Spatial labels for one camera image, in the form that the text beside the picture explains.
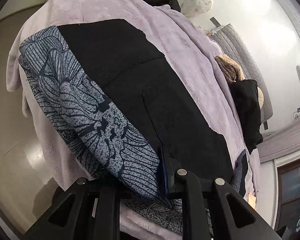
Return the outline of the black garment on bed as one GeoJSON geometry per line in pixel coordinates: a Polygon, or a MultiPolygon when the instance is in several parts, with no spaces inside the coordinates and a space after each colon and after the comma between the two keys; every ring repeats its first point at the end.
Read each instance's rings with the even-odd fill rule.
{"type": "Polygon", "coordinates": [[[255,80],[230,83],[231,96],[241,123],[243,139],[249,154],[263,142],[260,133],[261,110],[258,101],[258,86],[255,80]]]}

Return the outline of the dark framed window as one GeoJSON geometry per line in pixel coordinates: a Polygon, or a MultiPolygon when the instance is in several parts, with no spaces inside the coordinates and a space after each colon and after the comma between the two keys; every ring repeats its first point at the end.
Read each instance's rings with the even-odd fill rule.
{"type": "Polygon", "coordinates": [[[300,239],[300,159],[278,169],[279,200],[275,229],[286,226],[290,239],[300,239]]]}

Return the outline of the peach cloth on bed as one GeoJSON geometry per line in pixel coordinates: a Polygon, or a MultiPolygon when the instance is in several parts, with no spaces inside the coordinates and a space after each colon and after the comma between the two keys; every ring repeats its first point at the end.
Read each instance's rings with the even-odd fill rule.
{"type": "Polygon", "coordinates": [[[256,197],[251,192],[248,193],[247,203],[256,210],[256,197]]]}

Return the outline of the tan fur trim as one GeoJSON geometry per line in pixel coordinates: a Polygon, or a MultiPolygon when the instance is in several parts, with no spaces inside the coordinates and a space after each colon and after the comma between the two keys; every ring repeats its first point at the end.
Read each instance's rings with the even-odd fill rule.
{"type": "Polygon", "coordinates": [[[239,114],[262,109],[264,96],[255,80],[246,79],[241,66],[225,54],[214,57],[229,86],[236,111],[239,114]]]}

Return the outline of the lilac plush bed blanket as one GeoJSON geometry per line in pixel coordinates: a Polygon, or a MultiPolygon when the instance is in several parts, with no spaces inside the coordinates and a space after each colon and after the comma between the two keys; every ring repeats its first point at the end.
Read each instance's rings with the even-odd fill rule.
{"type": "MultiPolygon", "coordinates": [[[[229,86],[214,57],[213,42],[185,16],[168,5],[153,7],[142,0],[49,0],[22,26],[8,55],[6,68],[7,90],[23,89],[23,113],[33,118],[34,128],[43,154],[58,185],[66,190],[79,177],[89,181],[112,181],[125,189],[117,178],[94,178],[75,158],[52,123],[39,107],[26,74],[19,64],[19,47],[31,35],[50,26],[86,24],[123,19],[141,30],[149,42],[162,52],[198,106],[209,127],[224,136],[229,146],[234,171],[241,162],[236,151],[243,150],[247,160],[245,195],[258,191],[260,161],[258,153],[249,154],[243,139],[239,117],[229,86]]],[[[181,233],[151,222],[120,203],[120,230],[126,238],[181,239],[181,233]]]]}

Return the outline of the small black clothing pile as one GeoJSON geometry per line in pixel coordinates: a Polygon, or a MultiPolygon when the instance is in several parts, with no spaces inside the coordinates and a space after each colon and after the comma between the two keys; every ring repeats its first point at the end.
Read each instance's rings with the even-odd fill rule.
{"type": "Polygon", "coordinates": [[[177,0],[144,0],[147,4],[153,7],[160,7],[163,5],[169,5],[172,10],[181,12],[181,7],[177,0]]]}

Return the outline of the white floral plush bag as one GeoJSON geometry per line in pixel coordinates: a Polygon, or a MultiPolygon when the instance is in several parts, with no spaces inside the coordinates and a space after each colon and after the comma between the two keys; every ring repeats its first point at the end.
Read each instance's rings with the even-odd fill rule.
{"type": "Polygon", "coordinates": [[[210,11],[213,0],[184,0],[181,4],[181,13],[185,17],[194,17],[210,11]]]}

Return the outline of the black patterned-lining pants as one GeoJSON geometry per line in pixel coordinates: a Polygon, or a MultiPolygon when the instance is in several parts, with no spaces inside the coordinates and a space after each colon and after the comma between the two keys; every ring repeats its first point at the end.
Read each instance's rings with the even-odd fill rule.
{"type": "Polygon", "coordinates": [[[45,116],[94,178],[114,176],[125,185],[128,208],[181,233],[181,200],[165,196],[165,154],[245,195],[243,150],[234,171],[224,136],[209,127],[164,54],[127,21],[50,26],[19,51],[45,116]]]}

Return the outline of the grey quilted headboard pillow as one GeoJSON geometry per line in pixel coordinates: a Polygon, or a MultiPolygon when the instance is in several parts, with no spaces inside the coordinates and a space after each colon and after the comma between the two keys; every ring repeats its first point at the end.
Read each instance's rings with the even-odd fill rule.
{"type": "Polygon", "coordinates": [[[270,96],[263,76],[239,33],[229,23],[210,31],[209,37],[218,43],[226,55],[235,60],[242,67],[246,78],[257,81],[264,98],[261,108],[261,122],[264,129],[267,130],[267,121],[273,116],[270,96]]]}

